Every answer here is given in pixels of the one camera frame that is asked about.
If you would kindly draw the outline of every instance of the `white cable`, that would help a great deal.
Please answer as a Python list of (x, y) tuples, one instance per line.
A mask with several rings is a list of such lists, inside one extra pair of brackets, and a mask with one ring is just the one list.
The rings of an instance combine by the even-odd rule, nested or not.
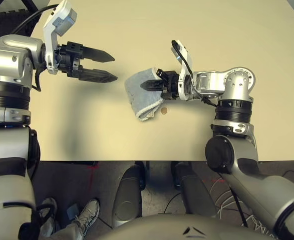
[(217, 198), (217, 200), (215, 201), (215, 205), (218, 203), (218, 201), (222, 198), (222, 196), (224, 196), (225, 194), (227, 194), (227, 193), (230, 193), (231, 192), (231, 190), (229, 190), (229, 191), (225, 191), (224, 193), (222, 193), (218, 198)]
[(216, 183), (219, 182), (220, 180), (222, 180), (222, 177), (218, 178), (218, 179), (213, 183), (213, 185), (212, 185), (211, 188), (210, 188), (209, 194), (211, 194), (211, 191), (212, 191), (213, 187), (214, 187), (214, 186), (216, 185)]
[(230, 205), (236, 203), (236, 201), (232, 201), (232, 202), (230, 202), (230, 203), (224, 205), (225, 201), (222, 203), (222, 205), (220, 206), (220, 209), (219, 209), (219, 211), (218, 211), (218, 213), (217, 213), (217, 214), (220, 214), (220, 219), (222, 219), (222, 210), (223, 210), (224, 208), (226, 208), (226, 207), (228, 207), (228, 206), (230, 206)]
[(249, 217), (247, 217), (247, 218), (246, 218), (246, 222), (247, 222), (249, 219), (252, 219), (252, 217), (253, 217), (253, 214), (250, 215)]

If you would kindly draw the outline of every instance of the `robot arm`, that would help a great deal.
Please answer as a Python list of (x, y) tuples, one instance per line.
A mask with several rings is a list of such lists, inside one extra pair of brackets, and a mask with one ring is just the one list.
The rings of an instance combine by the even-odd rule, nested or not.
[[(213, 137), (205, 149), (208, 166), (219, 173), (254, 214), (283, 240), (294, 240), (294, 184), (280, 176), (262, 175), (250, 124), (255, 76), (244, 67), (224, 72), (192, 72), (190, 56), (180, 41), (173, 41), (182, 71), (163, 71), (161, 80), (141, 84), (147, 91), (162, 91), (164, 99), (202, 99), (216, 107)], [(209, 99), (217, 98), (217, 105)]]
[[(103, 70), (84, 69), (80, 59), (114, 61), (108, 53), (82, 44), (58, 45), (75, 22), (76, 13), (63, 0), (45, 27), (45, 43), (40, 39), (6, 35), (0, 37), (0, 240), (37, 239), (40, 225), (33, 188), (27, 169), (40, 160), (37, 133), (30, 129), (30, 91), (40, 91), (39, 75), (48, 67), (82, 81), (108, 83), (116, 76)], [(32, 86), (36, 70), (36, 86)]]

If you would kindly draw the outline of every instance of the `floor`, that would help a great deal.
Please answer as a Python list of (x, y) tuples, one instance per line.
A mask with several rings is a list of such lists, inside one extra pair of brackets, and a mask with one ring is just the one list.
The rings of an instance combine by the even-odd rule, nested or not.
[[(37, 204), (40, 204), (46, 197), (54, 197), (58, 202), (57, 221), (63, 228), (70, 222), (66, 213), (69, 206), (77, 203), (81, 209), (88, 200), (98, 198), (101, 204), (100, 219), (87, 233), (87, 239), (96, 239), (111, 230), (101, 220), (111, 225), (111, 211), (117, 187), (122, 174), (131, 164), (133, 164), (132, 161), (101, 161), (98, 166), (92, 167), (41, 162), (33, 181)], [(208, 190), (219, 179), (219, 176), (208, 168), (206, 162), (193, 162), (192, 167)], [(294, 161), (263, 162), (260, 163), (259, 168), (263, 174), (270, 175), (283, 175), (287, 170), (291, 170), (285, 174), (285, 177), (294, 182)], [(211, 196), (216, 200), (226, 190), (228, 190), (227, 185), (223, 181), (218, 181)], [(150, 162), (147, 186), (142, 192), (143, 216), (163, 213), (169, 200), (177, 193), (172, 183), (170, 162)], [(177, 196), (170, 203), (166, 212), (183, 214), (184, 211), (181, 197)], [(236, 211), (224, 211), (222, 220), (241, 225), (241, 218)]]

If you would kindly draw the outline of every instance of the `person's leg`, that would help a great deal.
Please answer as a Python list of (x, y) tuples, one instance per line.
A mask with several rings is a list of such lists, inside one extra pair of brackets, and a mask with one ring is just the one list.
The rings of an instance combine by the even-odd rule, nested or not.
[(99, 211), (100, 205), (98, 200), (90, 200), (80, 215), (71, 224), (50, 237), (45, 238), (45, 240), (82, 240), (88, 229), (97, 220)]
[(172, 162), (171, 170), (175, 187), (181, 190), (187, 214), (216, 217), (217, 210), (202, 180), (192, 170), (191, 165)]

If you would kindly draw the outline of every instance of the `sneaker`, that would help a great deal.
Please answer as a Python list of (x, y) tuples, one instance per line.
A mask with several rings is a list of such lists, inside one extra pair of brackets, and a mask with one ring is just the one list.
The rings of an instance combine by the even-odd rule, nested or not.
[[(50, 216), (48, 220), (40, 228), (40, 236), (50, 237), (56, 230), (54, 216), (57, 213), (58, 205), (57, 205), (57, 202), (52, 197), (48, 197), (44, 199), (42, 204), (52, 204), (55, 207), (54, 215)], [(48, 214), (48, 212), (49, 212), (49, 208), (42, 209), (40, 210), (40, 216), (45, 217)]]
[(99, 201), (97, 199), (92, 199), (87, 203), (80, 215), (76, 216), (75, 220), (72, 221), (79, 226), (83, 237), (86, 235), (91, 225), (97, 220), (99, 211)]

